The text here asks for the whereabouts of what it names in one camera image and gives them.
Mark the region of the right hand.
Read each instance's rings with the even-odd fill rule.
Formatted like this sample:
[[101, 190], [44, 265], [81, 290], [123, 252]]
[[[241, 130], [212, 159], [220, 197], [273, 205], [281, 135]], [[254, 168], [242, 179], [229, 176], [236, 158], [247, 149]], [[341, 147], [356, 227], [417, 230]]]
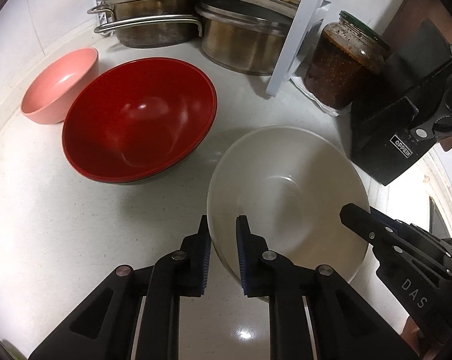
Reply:
[[400, 336], [415, 351], [419, 359], [452, 360], [452, 336], [444, 345], [429, 339], [411, 317], [407, 318]]

